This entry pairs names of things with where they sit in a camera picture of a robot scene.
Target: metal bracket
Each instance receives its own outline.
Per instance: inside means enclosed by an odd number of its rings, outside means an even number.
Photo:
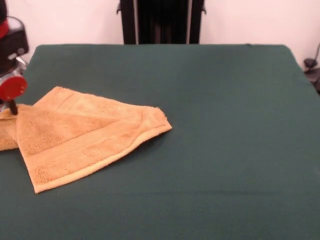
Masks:
[[[207,9],[205,5],[202,6],[202,12],[204,12],[204,14],[207,15]]]
[[[118,15],[118,13],[121,12],[121,3],[118,4],[118,7],[116,8],[116,14]]]

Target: red robot part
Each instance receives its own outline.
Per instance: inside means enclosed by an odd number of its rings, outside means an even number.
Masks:
[[[25,93],[27,81],[22,76],[13,76],[0,85],[0,99],[9,102]]]
[[[5,20],[0,24],[0,39],[3,38],[9,32],[8,20]]]

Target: table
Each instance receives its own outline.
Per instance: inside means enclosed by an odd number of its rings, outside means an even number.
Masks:
[[[173,130],[34,194],[0,152],[0,239],[319,240],[320,102],[282,45],[44,45],[18,103],[55,86],[160,107]]]

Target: towel edge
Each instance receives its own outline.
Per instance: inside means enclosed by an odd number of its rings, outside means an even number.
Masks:
[[[142,143],[144,143],[144,142],[146,142],[146,141],[148,141],[158,135],[161,135],[165,132],[168,132],[171,129],[172,129],[172,126],[170,125],[169,122],[167,122],[164,125],[152,128],[148,131],[145,131],[141,135],[139,135],[133,141],[133,143],[129,147],[124,149],[123,151],[121,151],[115,155],[109,156],[101,161],[98,161],[91,166],[85,167],[85,168],[83,168],[79,171],[73,172],[71,174],[62,176],[62,177],[57,178],[53,181],[47,182],[45,184],[33,185],[34,192],[36,194],[39,194],[41,192],[44,192],[44,191],[47,191],[50,189],[54,189],[57,187],[61,187],[63,185],[70,184],[76,180],[87,177],[87,176],[97,172],[98,170],[105,168],[106,166],[110,165],[111,163],[123,158],[124,156],[126,156],[127,154],[129,154],[130,152],[135,150]]]

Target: orange towel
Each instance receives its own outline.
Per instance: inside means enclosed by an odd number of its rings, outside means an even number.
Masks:
[[[62,87],[18,111],[0,114],[0,151],[20,149],[35,193],[88,176],[172,129],[159,108]]]

